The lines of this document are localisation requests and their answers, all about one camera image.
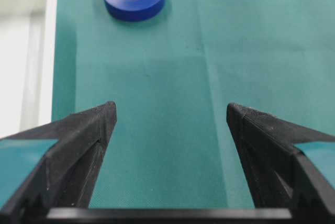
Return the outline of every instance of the white tray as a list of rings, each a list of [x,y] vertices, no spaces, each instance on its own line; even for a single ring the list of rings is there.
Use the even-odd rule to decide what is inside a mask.
[[[0,0],[0,138],[51,121],[57,0]]]

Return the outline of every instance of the green fabric surface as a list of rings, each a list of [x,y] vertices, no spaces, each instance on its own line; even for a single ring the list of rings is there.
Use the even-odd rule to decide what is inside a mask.
[[[0,209],[57,140],[0,141]]]
[[[117,21],[58,0],[53,119],[118,122],[91,207],[253,207],[226,124],[237,102],[334,134],[335,0],[166,0]]]
[[[295,144],[335,188],[335,143],[311,142]]]

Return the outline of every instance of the green cloth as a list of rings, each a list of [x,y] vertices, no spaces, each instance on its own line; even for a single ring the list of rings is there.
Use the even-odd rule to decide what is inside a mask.
[[[295,144],[335,188],[335,143],[311,142]]]
[[[0,209],[57,140],[0,141]]]
[[[58,0],[53,119],[113,100],[91,207],[253,207],[237,102],[335,133],[335,0],[166,0],[140,23]]]

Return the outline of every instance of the black bar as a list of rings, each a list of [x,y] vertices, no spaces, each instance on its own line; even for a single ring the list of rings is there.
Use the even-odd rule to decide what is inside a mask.
[[[84,209],[51,208],[26,223],[298,223],[289,209]]]

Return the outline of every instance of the teal pad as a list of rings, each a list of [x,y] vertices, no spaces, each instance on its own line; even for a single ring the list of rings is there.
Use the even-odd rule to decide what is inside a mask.
[[[335,143],[311,142],[295,144],[295,147],[303,151],[335,189]]]
[[[53,120],[116,102],[91,207],[253,207],[229,102],[335,134],[335,0],[58,0]]]
[[[0,208],[57,140],[0,141]]]

